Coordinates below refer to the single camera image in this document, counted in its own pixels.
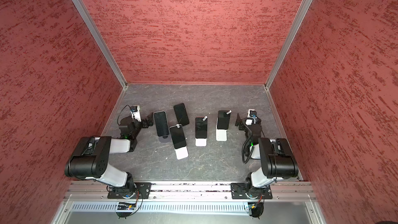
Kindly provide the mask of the black phone with sticker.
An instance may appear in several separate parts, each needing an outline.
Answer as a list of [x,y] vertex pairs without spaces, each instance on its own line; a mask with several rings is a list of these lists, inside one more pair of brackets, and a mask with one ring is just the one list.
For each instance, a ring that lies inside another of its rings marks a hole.
[[195,118],[195,137],[196,139],[207,139],[208,117],[201,116]]
[[229,128],[231,110],[219,110],[217,117],[217,130],[227,130]]

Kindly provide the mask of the black phone with middle sticker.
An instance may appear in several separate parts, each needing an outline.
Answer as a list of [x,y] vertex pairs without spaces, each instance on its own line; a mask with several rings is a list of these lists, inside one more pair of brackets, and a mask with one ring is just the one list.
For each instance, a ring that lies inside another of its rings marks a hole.
[[195,137],[196,139],[207,139],[208,117],[201,116],[195,118]]

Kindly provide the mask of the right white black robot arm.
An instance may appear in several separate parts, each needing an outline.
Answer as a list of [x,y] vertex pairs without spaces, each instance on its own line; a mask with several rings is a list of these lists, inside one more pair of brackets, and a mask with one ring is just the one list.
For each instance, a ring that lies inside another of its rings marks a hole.
[[250,110],[246,118],[237,115],[235,126],[245,133],[241,148],[243,164],[259,160],[261,167],[245,179],[246,192],[265,189],[279,180],[298,176],[299,168],[286,139],[270,139],[263,132],[257,112]]

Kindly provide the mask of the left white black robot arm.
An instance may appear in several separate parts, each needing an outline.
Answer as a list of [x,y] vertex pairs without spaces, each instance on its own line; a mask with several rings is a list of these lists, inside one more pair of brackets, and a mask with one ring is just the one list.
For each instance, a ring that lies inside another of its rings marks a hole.
[[133,152],[141,129],[153,126],[153,113],[146,119],[138,120],[134,115],[125,117],[119,124],[121,137],[82,137],[66,163],[64,174],[79,180],[95,180],[115,190],[136,191],[131,173],[121,171],[109,164],[114,153]]

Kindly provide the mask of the black phone with right sticker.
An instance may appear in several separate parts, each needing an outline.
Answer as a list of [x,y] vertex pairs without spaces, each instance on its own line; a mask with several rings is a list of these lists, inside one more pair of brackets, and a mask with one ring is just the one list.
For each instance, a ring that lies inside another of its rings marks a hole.
[[217,117],[217,130],[227,130],[229,128],[231,110],[219,110]]

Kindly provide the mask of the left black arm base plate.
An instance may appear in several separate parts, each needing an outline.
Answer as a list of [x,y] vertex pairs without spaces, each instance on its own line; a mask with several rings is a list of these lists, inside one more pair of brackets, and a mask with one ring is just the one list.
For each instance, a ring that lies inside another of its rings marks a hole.
[[152,183],[134,183],[133,188],[128,186],[108,186],[108,199],[136,200],[139,197],[148,199]]

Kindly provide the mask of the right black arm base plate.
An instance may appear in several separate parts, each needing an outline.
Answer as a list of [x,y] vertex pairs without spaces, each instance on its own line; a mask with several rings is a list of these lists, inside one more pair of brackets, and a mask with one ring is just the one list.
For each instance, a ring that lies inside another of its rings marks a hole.
[[263,188],[249,187],[245,183],[232,183],[231,195],[234,200],[270,200],[273,198],[270,185]]

